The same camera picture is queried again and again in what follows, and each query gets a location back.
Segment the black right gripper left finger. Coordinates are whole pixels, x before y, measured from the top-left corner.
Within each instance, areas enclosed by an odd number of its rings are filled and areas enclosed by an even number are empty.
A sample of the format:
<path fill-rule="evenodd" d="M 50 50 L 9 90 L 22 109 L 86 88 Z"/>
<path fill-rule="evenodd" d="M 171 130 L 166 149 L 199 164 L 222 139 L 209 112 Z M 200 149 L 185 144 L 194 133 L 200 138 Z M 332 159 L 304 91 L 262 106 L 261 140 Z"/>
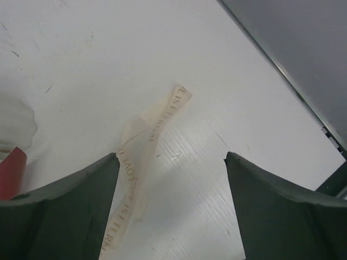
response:
<path fill-rule="evenodd" d="M 1 201 L 1 259 L 98 259 L 117 184 L 114 153 Z"/>

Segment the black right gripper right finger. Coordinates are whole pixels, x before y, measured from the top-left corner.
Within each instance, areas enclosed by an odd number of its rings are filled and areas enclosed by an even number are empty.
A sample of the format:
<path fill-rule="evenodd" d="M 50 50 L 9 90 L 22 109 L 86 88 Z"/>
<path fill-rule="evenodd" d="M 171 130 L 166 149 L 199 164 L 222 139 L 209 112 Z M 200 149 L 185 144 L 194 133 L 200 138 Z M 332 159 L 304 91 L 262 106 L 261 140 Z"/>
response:
<path fill-rule="evenodd" d="M 283 179 L 228 152 L 246 259 L 346 259 L 346 200 Z"/>

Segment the beige faceted vase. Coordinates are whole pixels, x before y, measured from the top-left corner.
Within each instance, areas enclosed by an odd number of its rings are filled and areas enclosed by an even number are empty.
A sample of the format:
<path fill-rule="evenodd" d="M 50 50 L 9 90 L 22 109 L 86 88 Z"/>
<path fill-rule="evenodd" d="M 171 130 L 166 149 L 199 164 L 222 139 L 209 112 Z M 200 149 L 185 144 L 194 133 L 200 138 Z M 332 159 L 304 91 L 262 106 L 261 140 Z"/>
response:
<path fill-rule="evenodd" d="M 27 150 L 37 131 L 34 111 L 20 99 L 1 92 L 1 160 L 16 147 Z"/>

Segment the cream printed ribbon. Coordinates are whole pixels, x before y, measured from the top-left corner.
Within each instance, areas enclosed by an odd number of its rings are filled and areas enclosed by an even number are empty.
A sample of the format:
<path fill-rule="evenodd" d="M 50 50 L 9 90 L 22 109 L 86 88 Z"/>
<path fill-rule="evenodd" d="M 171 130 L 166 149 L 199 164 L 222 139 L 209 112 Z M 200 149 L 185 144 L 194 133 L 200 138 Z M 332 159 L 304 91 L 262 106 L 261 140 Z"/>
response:
<path fill-rule="evenodd" d="M 167 96 L 129 121 L 123 128 L 116 156 L 118 180 L 124 196 L 110 214 L 100 259 L 110 259 L 119 246 L 132 217 L 141 213 L 145 194 L 141 186 L 149 173 L 160 134 L 165 125 L 190 100 L 192 94 L 178 84 Z"/>

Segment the red wrapping paper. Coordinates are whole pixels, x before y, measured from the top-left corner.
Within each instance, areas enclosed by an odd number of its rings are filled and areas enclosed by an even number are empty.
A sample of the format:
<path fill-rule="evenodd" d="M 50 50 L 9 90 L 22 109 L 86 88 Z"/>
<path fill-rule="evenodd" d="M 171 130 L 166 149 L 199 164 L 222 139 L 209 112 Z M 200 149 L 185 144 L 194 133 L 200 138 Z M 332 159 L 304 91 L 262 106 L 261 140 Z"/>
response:
<path fill-rule="evenodd" d="M 1 162 L 1 200 L 19 195 L 26 163 L 27 155 L 18 147 Z"/>

